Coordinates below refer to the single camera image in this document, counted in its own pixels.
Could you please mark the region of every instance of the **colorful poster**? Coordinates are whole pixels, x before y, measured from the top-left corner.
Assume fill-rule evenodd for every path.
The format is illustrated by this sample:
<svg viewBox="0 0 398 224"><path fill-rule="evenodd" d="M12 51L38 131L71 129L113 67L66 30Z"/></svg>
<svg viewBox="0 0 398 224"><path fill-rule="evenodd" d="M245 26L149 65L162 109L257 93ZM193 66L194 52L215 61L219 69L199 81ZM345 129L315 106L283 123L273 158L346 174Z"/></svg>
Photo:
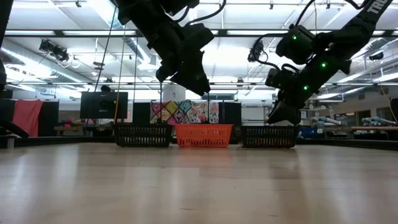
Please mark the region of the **colorful poster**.
<svg viewBox="0 0 398 224"><path fill-rule="evenodd" d="M210 115L207 115L207 102L193 102L184 100L181 102L169 101L162 103L152 103L150 106L150 123L156 123L162 114L162 120L168 124L197 124L209 118L210 123L218 124L218 103L210 103Z"/></svg>

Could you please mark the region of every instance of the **black monitor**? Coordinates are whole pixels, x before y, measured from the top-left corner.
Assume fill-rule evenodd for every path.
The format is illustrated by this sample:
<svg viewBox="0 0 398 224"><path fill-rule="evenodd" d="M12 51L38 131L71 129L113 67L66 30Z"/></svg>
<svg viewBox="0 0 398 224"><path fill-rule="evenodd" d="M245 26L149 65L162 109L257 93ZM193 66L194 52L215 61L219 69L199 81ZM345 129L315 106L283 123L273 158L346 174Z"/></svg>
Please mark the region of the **black monitor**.
<svg viewBox="0 0 398 224"><path fill-rule="evenodd" d="M113 119L116 111L118 93L83 92L81 93L81 119ZM127 118L128 93L119 93L118 119Z"/></svg>

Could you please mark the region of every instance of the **red curtain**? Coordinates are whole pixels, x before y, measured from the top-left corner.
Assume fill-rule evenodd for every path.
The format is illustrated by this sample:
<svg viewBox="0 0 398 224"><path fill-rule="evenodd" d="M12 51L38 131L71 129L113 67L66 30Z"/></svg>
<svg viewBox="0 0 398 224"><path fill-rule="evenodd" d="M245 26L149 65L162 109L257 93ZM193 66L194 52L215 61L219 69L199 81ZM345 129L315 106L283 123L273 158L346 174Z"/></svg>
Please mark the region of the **red curtain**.
<svg viewBox="0 0 398 224"><path fill-rule="evenodd" d="M39 114L43 102L18 100L15 103L14 119L12 122L26 131L30 137L39 135Z"/></svg>

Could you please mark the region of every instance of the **wooden floor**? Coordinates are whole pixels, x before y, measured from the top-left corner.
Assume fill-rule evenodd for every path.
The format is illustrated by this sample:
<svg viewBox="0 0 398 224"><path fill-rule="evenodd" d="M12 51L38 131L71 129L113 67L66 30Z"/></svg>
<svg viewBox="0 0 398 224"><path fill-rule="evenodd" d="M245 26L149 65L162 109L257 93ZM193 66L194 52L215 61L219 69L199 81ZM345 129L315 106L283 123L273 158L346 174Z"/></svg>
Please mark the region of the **wooden floor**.
<svg viewBox="0 0 398 224"><path fill-rule="evenodd" d="M2 224L397 223L398 153L125 149L0 150Z"/></svg>

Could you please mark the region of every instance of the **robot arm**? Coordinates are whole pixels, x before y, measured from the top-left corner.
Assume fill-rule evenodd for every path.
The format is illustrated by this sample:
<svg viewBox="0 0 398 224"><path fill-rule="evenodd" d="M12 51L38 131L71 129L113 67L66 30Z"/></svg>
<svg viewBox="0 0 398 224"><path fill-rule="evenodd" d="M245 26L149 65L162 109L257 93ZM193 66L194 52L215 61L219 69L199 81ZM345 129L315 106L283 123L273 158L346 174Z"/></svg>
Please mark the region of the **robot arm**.
<svg viewBox="0 0 398 224"><path fill-rule="evenodd" d="M132 21L148 40L148 48L154 49L162 59L156 77L172 82L204 95L210 91L208 79L201 64L200 50L214 39L203 24L181 27L166 13L174 15L184 7L194 8L199 0L112 0L119 8L119 20L125 25Z"/></svg>
<svg viewBox="0 0 398 224"><path fill-rule="evenodd" d="M361 12L340 30L314 36L303 26L292 27L279 42L276 53L292 59L296 64L307 64L300 71L271 70L266 84L280 88L278 100L269 116L269 123L288 120L300 122L299 109L338 70L349 74L350 58L371 39L376 23L392 0L369 0ZM282 82L285 76L290 81Z"/></svg>

